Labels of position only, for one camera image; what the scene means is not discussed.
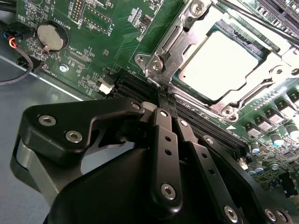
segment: black plastic part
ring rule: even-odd
[[[135,109],[132,104],[139,105],[133,99],[93,100],[54,105],[39,105],[28,108],[21,120],[19,136],[23,143],[35,152],[62,165],[77,164],[91,146],[92,131],[100,124],[113,120],[140,118],[144,108]],[[54,126],[43,126],[38,118],[50,115],[57,121]],[[82,141],[72,143],[65,134],[77,131],[82,135]]]
[[[219,223],[198,173],[183,163],[180,170],[184,203],[180,212],[163,221],[148,213],[144,196],[149,190],[149,158],[148,149],[130,150],[70,183],[56,197],[48,224]]]
[[[209,144],[207,139],[213,140],[214,143]],[[288,213],[266,194],[262,187],[213,138],[203,136],[201,141],[208,148],[230,195],[235,204],[242,208],[249,223],[273,223],[267,218],[265,209],[274,214],[277,219],[275,223],[286,223],[277,214],[277,210],[284,214],[287,223],[293,223]]]
[[[20,138],[17,138],[16,146],[19,144],[19,142],[20,142]],[[18,163],[16,154],[17,154],[17,147],[14,148],[13,156],[10,160],[10,165],[9,165],[14,176],[21,182],[26,183],[28,186],[32,187],[34,190],[40,192],[36,182],[33,180],[32,176],[31,176],[30,172]]]
[[[32,69],[32,71],[34,73],[38,72],[43,67],[44,63],[42,61],[39,61],[39,60],[33,58],[33,57],[30,57],[30,59],[33,62],[33,69]],[[22,67],[24,67],[26,69],[29,67],[28,61],[23,56],[19,57],[17,59],[17,65],[22,66]]]
[[[14,22],[5,24],[0,22],[0,30],[16,38],[16,40],[27,40],[34,36],[34,29],[22,24],[21,22]]]
[[[177,135],[172,132],[169,112],[161,108],[154,111],[153,144],[150,150],[153,156],[147,206],[153,216],[158,219],[169,219],[182,207],[182,187]],[[176,196],[172,200],[167,199],[161,192],[161,186],[165,183],[175,190]]]
[[[175,120],[175,124],[179,131],[178,135],[182,142],[180,148],[190,151],[189,158],[191,158],[191,162],[196,164],[198,176],[202,178],[204,185],[207,187],[207,192],[212,201],[217,220],[225,220],[225,223],[231,222],[224,211],[224,208],[229,206],[236,212],[238,217],[235,223],[242,223],[241,215],[228,193],[208,149],[196,143],[197,140],[190,125],[184,126],[181,121],[182,119]]]
[[[286,172],[283,174],[278,175],[280,179],[281,186],[285,192],[285,197],[289,198],[291,196],[298,195],[298,191],[296,190],[296,187],[294,185],[294,182],[292,178],[290,177],[290,173]]]

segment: green circuit board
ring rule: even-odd
[[[259,6],[257,1],[254,2],[251,1],[250,7],[254,13],[258,13],[255,9]],[[66,30],[69,37],[66,49],[49,55],[43,53],[36,37],[18,44],[33,58],[45,62],[43,70],[46,73],[94,99],[101,98],[96,83],[105,68],[112,73],[125,69],[132,75],[144,77],[134,61],[134,55],[151,54],[183,6],[183,0],[18,0],[17,3],[20,22],[36,29],[44,21],[55,21]],[[271,14],[265,16],[269,22],[273,18]],[[257,34],[258,31],[249,27],[249,24],[244,26]],[[279,50],[262,34],[257,36],[274,50]],[[68,72],[59,69],[62,63],[69,66]],[[294,122],[299,125],[299,119],[284,117],[283,122],[255,139],[248,134],[245,126],[258,116],[265,116],[265,112],[271,108],[278,110],[277,103],[281,100],[290,102],[289,95],[297,91],[298,85],[298,79],[289,79],[270,89],[246,105],[240,111],[237,122],[226,122],[197,111],[199,116],[224,132],[249,144],[257,141],[262,146],[260,154],[253,157],[263,162],[264,172],[257,174],[255,179],[265,188],[269,181],[277,179],[285,171],[299,174],[299,143],[290,138],[285,129],[286,124]],[[283,145],[273,146],[269,138],[273,132],[281,134],[285,141]],[[273,164],[278,164],[279,169],[272,170]]]
[[[19,44],[34,58],[46,61],[47,73],[98,98],[94,86],[106,67],[142,74],[133,55],[152,53],[182,5],[182,0],[161,0],[157,5],[147,0],[18,0],[19,21],[37,28],[52,20],[69,37],[66,49],[48,56],[36,38]],[[144,18],[146,26],[139,27]],[[69,65],[68,73],[59,70],[61,63]]]

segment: black wire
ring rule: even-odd
[[[26,52],[23,51],[22,49],[20,49],[19,47],[16,48],[15,50],[26,59],[26,61],[28,62],[28,69],[25,71],[25,73],[23,75],[21,75],[17,78],[13,78],[13,79],[6,80],[6,81],[0,81],[0,86],[19,82],[22,79],[26,78],[29,75],[29,73],[33,70],[33,62],[30,59],[30,57],[26,54]]]
[[[258,18],[256,15],[253,15],[249,12],[247,12],[246,10],[236,6],[235,4],[227,1],[227,0],[218,0],[220,3],[222,3],[223,5],[237,11],[238,13],[250,18],[251,20],[253,20],[254,22],[262,25],[263,27],[266,27],[267,29],[273,31],[274,33],[282,36],[283,38],[285,38],[287,41],[297,45],[297,47],[299,46],[299,39],[297,39],[296,37],[293,37],[287,33],[285,33],[284,31],[276,28],[275,26],[273,26],[272,24],[268,23],[267,21],[264,21],[260,18]]]
[[[16,13],[17,7],[16,5],[12,5],[12,4],[0,3],[0,11]]]
[[[17,0],[0,0],[1,2],[10,3],[10,4],[17,4]]]

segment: hole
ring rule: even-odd
[[[169,188],[165,188],[167,194],[171,195],[171,190]]]
[[[230,215],[231,217],[234,217],[234,216],[235,216],[235,215],[233,214],[232,211],[228,211],[228,213],[229,213],[229,215]]]
[[[71,134],[71,137],[72,137],[73,139],[78,139],[78,138],[79,138],[76,134]]]
[[[268,216],[270,216],[271,218],[274,218],[275,216],[271,213],[271,212],[267,212]]]
[[[297,76],[299,75],[299,69],[294,69],[292,72],[291,72],[292,76]]]
[[[210,174],[215,175],[215,171],[213,171],[212,169],[209,169]]]
[[[167,155],[172,155],[171,151],[169,151],[168,149],[165,150],[165,153],[166,153]]]
[[[160,114],[163,116],[163,117],[167,117],[168,114],[165,112],[165,111],[160,111]]]
[[[192,21],[193,21],[192,17],[187,18],[187,22],[192,22]]]
[[[235,120],[237,120],[237,117],[236,116],[231,116],[231,117],[229,117],[229,120],[231,120],[231,121],[235,121]]]
[[[52,120],[50,118],[44,118],[43,121],[47,124],[52,123]]]

